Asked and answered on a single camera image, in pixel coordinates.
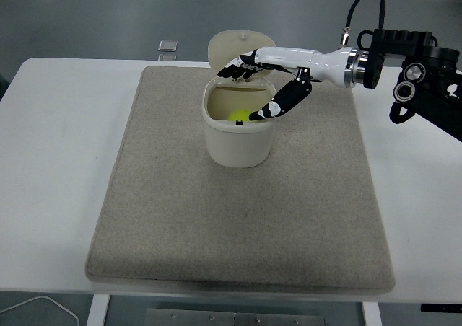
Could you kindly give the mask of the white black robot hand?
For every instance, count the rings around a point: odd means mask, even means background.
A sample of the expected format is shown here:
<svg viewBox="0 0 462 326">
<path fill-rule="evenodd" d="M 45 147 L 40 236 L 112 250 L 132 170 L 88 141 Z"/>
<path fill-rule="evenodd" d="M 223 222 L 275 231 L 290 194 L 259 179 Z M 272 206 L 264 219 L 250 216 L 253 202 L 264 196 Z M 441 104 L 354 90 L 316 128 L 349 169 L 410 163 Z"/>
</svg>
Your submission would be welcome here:
<svg viewBox="0 0 462 326">
<path fill-rule="evenodd" d="M 260 110 L 249 115 L 250 121 L 280 117 L 304 100 L 313 82 L 329 81 L 347 88 L 354 84 L 352 48 L 341 48 L 323 54 L 316 50 L 283 47 L 261 47 L 239 55 L 218 73 L 222 78 L 244 79 L 259 71 L 281 71 L 293 75 Z"/>
</svg>

